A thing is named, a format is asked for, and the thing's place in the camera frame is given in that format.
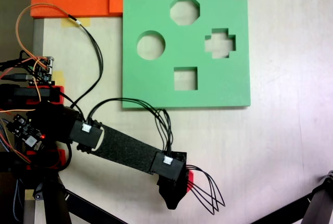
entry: orange wire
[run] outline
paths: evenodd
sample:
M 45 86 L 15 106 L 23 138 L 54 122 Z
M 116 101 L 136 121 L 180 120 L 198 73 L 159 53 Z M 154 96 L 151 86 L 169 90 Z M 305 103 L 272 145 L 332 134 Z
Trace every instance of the orange wire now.
M 20 35 L 19 35 L 19 25 L 20 25 L 20 21 L 21 21 L 22 15 L 23 15 L 26 11 L 28 11 L 30 8 L 35 7 L 35 6 L 48 6 L 48 7 L 54 7 L 54 8 L 57 8 L 58 10 L 62 11 L 66 16 L 68 16 L 68 13 L 67 13 L 65 10 L 63 10 L 62 8 L 60 8 L 60 7 L 56 6 L 56 5 L 50 4 L 50 3 L 36 3 L 36 4 L 32 4 L 32 5 L 28 6 L 28 7 L 26 7 L 26 8 L 20 13 L 19 17 L 17 18 L 16 26 L 15 26 L 15 33 L 16 33 L 17 41 L 18 41 L 20 47 L 21 47 L 24 51 L 26 51 L 26 53 L 27 53 L 30 57 L 32 57 L 34 60 L 37 60 L 37 57 L 36 57 L 32 52 L 30 52 L 28 49 L 26 49 L 25 46 L 23 46 L 22 41 L 21 41 L 21 39 L 20 39 Z M 40 65 L 41 67 L 46 68 L 46 65 L 42 64 L 42 63 L 39 62 L 39 61 L 38 61 L 38 63 L 39 63 L 39 65 Z
M 6 113 L 6 112 L 11 112 L 11 111 L 34 111 L 34 110 L 35 109 L 33 109 L 33 110 L 15 109 L 15 110 L 0 111 L 0 113 Z
M 11 116 L 14 116 L 13 114 L 11 114 L 10 112 L 4 112 L 4 113 L 6 113 L 6 114 L 8 114 L 8 115 L 11 115 Z
M 0 133 L 0 137 L 3 140 L 3 142 L 10 147 L 16 154 L 18 154 L 19 156 L 23 157 L 26 161 L 28 161 L 29 163 L 31 163 L 31 160 L 29 158 L 27 158 L 25 155 L 23 155 L 21 152 L 17 151 L 16 149 L 14 149 L 11 145 L 11 143 L 7 143 L 6 139 L 4 138 L 4 136 Z

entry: cable connector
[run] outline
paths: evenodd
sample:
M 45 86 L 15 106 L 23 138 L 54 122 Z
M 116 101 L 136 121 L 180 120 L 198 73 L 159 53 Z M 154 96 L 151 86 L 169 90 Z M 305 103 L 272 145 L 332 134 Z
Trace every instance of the cable connector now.
M 82 124 L 82 130 L 83 131 L 89 133 L 91 129 L 92 129 L 91 125 L 88 125 L 88 124 L 85 124 L 85 123 Z
M 68 17 L 69 17 L 70 19 L 72 19 L 73 21 L 75 21 L 76 24 L 81 25 L 80 20 L 78 20 L 78 19 L 75 18 L 74 16 L 72 16 L 72 15 L 68 15 Z
M 33 80 L 33 76 L 25 74 L 25 73 L 15 73 L 15 74 L 3 76 L 2 80 L 9 80 L 9 81 L 14 81 L 14 82 L 25 82 L 25 81 Z

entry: cross-shaped hole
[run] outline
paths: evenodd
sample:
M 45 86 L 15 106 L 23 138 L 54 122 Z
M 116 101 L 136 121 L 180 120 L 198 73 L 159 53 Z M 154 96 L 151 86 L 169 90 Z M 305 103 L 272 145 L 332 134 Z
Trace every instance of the cross-shaped hole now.
M 236 36 L 229 35 L 228 29 L 212 29 L 212 35 L 204 37 L 204 50 L 211 52 L 213 59 L 229 58 L 236 50 Z

